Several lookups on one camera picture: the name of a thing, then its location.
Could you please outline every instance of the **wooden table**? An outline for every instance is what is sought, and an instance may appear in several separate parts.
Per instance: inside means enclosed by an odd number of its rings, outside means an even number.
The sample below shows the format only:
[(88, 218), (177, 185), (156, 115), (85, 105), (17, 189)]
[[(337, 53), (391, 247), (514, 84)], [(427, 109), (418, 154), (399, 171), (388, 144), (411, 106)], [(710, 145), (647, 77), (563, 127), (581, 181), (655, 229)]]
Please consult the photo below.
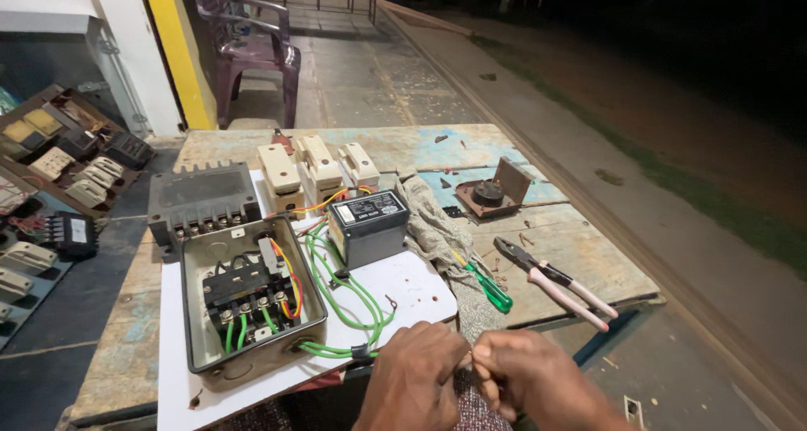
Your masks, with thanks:
[[(414, 166), (424, 176), (431, 173), (457, 180), (459, 176), (441, 171), (453, 168), (470, 174), (474, 169), (488, 168), (492, 177), (501, 156), (527, 164), (510, 140), (488, 124), (288, 130), (285, 134), (293, 136), (292, 140), (321, 136), (332, 154), (342, 144), (359, 143), (378, 170), (385, 173), (382, 185), (391, 183), (391, 173), (399, 165)], [(449, 137), (435, 143), (435, 137), (442, 135)], [(256, 147), (270, 143), (271, 138), (270, 130), (193, 131), (174, 170), (226, 159), (246, 161), (249, 168), (257, 169)], [(641, 322), (639, 318), (647, 315), (646, 311), (664, 303), (664, 299), (659, 296), (659, 287), (587, 222), (554, 185), (542, 175), (535, 181), (529, 207), (479, 226), (469, 222), (466, 229), (474, 236), (475, 249), (489, 265), (501, 258), (493, 248), (494, 237), (501, 235), (517, 242), (521, 232), (535, 243), (527, 244), (525, 249), (536, 258), (550, 259), (600, 298), (616, 304), (620, 317), (609, 323), (611, 332), (598, 334), (575, 355), (582, 364), (597, 350), (615, 344), (618, 336), (624, 336), (626, 330)], [(146, 231), (98, 343), (71, 421), (86, 424), (99, 422), (100, 417), (108, 422), (156, 411), (160, 262), (156, 243)], [(506, 319), (509, 328), (544, 330), (579, 321), (536, 286), (522, 281), (525, 274), (509, 261), (501, 260), (497, 275), (508, 277), (505, 284), (515, 302)]]

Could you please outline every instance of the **pliers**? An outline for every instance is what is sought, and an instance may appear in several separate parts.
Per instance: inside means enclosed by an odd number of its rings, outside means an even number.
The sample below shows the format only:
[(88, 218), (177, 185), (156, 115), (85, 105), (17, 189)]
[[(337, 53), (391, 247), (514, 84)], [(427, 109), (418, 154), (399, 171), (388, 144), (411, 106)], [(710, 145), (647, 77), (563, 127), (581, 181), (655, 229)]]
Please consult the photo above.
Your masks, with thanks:
[(611, 319), (619, 316), (617, 310), (610, 307), (608, 303), (600, 300), (600, 298), (592, 294), (591, 291), (586, 288), (586, 286), (581, 285), (572, 277), (566, 275), (566, 273), (555, 269), (548, 261), (535, 261), (535, 258), (533, 258), (530, 253), (516, 246), (516, 244), (502, 239), (501, 237), (496, 237), (493, 244), (497, 249), (499, 249), (504, 257), (508, 258), (513, 264), (518, 265), (521, 269), (529, 273), (527, 281), (539, 286), (544, 292), (546, 292), (547, 295), (550, 296), (550, 298), (552, 298), (555, 302), (558, 302), (560, 306), (587, 320), (600, 332), (608, 332), (608, 324), (591, 313), (587, 308), (581, 306), (579, 303), (575, 302), (569, 298), (569, 296), (561, 292), (557, 286), (552, 284), (553, 281), (574, 292), (578, 297), (580, 297), (580, 299), (605, 313)]

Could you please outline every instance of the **motor starter box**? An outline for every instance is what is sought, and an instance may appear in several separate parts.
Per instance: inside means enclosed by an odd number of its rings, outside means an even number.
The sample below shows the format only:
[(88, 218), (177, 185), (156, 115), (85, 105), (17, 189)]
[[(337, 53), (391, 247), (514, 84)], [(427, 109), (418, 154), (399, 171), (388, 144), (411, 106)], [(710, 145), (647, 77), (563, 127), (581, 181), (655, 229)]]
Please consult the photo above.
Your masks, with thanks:
[(353, 270), (405, 250), (409, 209), (392, 190), (328, 205), (328, 233)]

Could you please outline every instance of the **grass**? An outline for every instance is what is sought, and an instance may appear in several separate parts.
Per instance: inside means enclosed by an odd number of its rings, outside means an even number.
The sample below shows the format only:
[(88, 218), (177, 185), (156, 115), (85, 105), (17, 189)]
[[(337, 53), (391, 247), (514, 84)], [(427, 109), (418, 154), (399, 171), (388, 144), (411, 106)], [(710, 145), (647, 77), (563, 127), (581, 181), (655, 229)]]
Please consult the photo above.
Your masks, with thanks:
[(529, 81), (550, 100), (566, 107), (581, 122), (600, 132), (614, 147), (635, 161), (642, 174), (656, 185), (683, 198), (765, 256), (789, 265), (801, 279), (807, 281), (807, 230), (793, 227), (774, 215), (737, 200), (707, 180), (663, 163), (651, 149), (622, 136), (619, 130), (590, 109), (546, 82), (534, 69), (525, 65), (524, 57), (513, 46), (477, 35), (472, 36), (470, 41), (485, 50), (499, 65)]

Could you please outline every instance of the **dirt ground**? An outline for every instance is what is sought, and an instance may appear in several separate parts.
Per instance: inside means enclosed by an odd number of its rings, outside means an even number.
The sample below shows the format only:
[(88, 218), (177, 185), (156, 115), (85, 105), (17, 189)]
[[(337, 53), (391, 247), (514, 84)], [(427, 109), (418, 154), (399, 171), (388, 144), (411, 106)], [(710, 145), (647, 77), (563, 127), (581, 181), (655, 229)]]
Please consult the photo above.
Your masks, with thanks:
[(764, 122), (567, 29), (440, 17), (517, 48), (524, 65), (664, 162), (807, 228), (807, 151)]

